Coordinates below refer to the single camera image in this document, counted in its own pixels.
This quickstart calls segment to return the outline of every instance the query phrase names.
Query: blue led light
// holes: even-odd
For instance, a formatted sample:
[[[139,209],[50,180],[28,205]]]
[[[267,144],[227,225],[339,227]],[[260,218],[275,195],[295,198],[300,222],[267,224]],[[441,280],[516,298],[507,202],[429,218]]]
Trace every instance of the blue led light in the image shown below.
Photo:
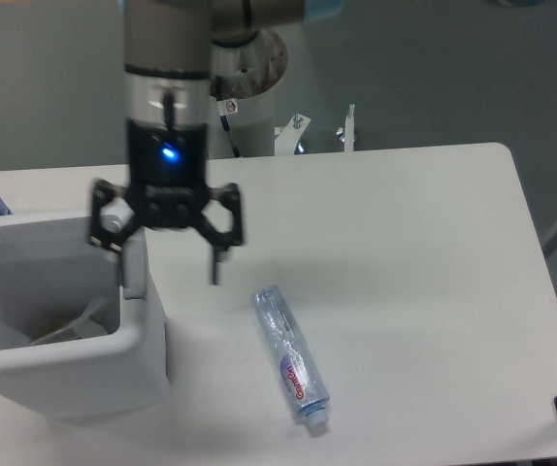
[[[162,147],[162,155],[164,155],[164,158],[166,158],[169,162],[177,162],[180,160],[179,153],[173,149],[173,146],[170,144],[165,144]]]

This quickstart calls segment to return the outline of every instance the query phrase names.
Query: gray wall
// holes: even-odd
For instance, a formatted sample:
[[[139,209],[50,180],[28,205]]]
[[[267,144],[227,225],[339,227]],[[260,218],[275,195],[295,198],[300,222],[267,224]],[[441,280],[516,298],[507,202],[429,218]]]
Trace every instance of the gray wall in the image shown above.
[[[0,4],[0,169],[123,162],[121,25],[115,0]],[[312,117],[310,149],[337,149],[350,102],[362,150],[501,142],[538,231],[557,217],[557,0],[348,0],[278,32],[278,120]]]

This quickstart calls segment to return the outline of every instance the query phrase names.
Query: tube cap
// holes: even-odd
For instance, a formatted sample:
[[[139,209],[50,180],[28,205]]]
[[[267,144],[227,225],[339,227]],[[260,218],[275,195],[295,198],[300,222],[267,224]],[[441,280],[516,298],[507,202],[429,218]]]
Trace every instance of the tube cap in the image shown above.
[[[333,17],[345,6],[345,0],[307,0],[305,3],[305,23]]]
[[[317,410],[305,417],[305,422],[307,423],[307,427],[309,429],[313,429],[318,425],[328,422],[328,413],[326,413],[326,410],[322,408],[321,410]]]

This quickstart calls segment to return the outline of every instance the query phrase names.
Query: white table top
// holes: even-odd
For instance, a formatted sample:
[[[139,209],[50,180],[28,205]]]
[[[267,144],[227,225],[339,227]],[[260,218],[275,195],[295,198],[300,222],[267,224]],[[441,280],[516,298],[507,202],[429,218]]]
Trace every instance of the white table top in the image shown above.
[[[47,422],[0,397],[0,465],[410,465],[557,456],[557,301],[507,149],[476,145],[210,164],[239,183],[245,248],[208,285],[194,232],[149,232],[171,399]],[[85,205],[124,167],[0,173],[17,210]],[[249,295],[279,283],[331,393],[296,425]]]

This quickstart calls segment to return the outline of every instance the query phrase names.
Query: white plastic bin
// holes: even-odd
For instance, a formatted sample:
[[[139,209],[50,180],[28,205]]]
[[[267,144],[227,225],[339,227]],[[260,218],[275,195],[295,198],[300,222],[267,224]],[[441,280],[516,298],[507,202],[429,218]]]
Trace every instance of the white plastic bin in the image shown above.
[[[143,231],[124,249],[120,285],[87,225],[86,212],[0,217],[0,395],[47,417],[141,408],[171,389]],[[108,335],[30,346],[97,296],[108,301],[93,320]]]

